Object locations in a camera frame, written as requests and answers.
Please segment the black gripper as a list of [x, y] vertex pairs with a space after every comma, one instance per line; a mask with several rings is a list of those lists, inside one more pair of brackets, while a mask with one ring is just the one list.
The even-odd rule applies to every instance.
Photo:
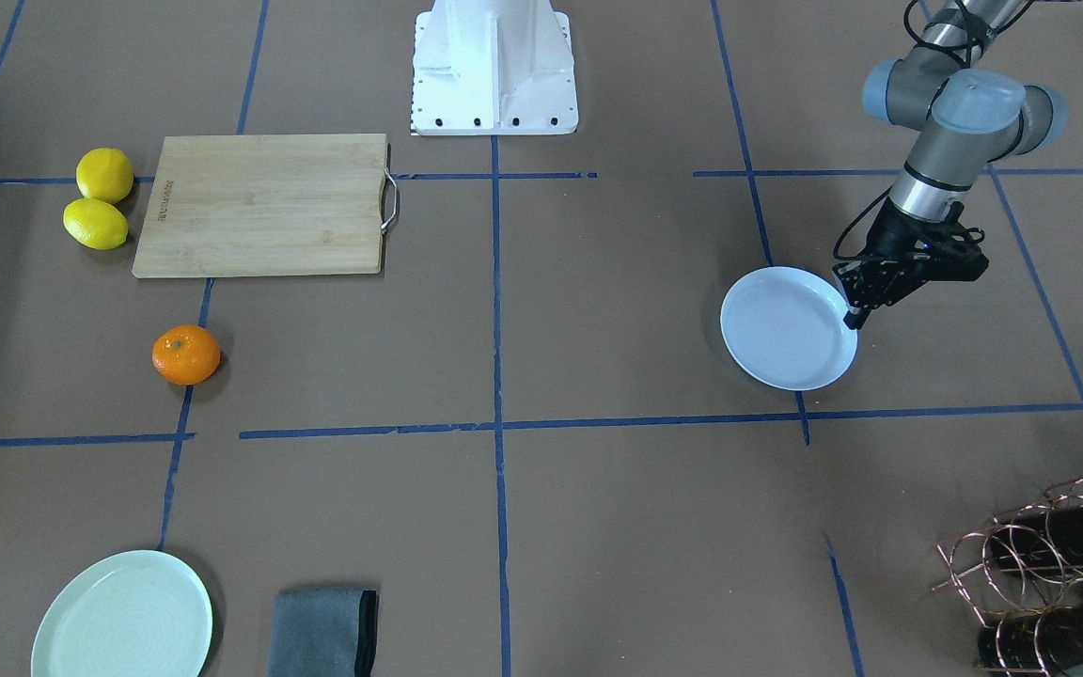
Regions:
[[941, 222], [903, 213], [884, 198], [867, 231], [864, 247], [854, 256], [841, 256], [840, 245], [861, 217], [875, 209], [871, 204], [841, 232], [835, 244], [833, 274], [841, 284], [848, 305], [843, 322], [861, 330], [870, 311], [895, 305], [930, 282], [971, 282], [988, 269], [981, 250], [986, 232], [960, 223], [964, 205], [953, 201]]

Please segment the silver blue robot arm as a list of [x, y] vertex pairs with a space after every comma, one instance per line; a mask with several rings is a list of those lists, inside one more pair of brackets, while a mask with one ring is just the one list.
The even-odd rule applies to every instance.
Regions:
[[1027, 11], [1028, 1], [947, 1], [921, 29], [903, 19], [914, 47], [869, 73], [864, 110], [917, 140], [893, 184], [861, 211], [870, 226], [859, 252], [834, 249], [848, 329], [924, 284], [971, 282], [988, 269], [984, 232], [960, 220], [968, 192], [990, 162], [1047, 146], [1069, 119], [1056, 90], [979, 69]]

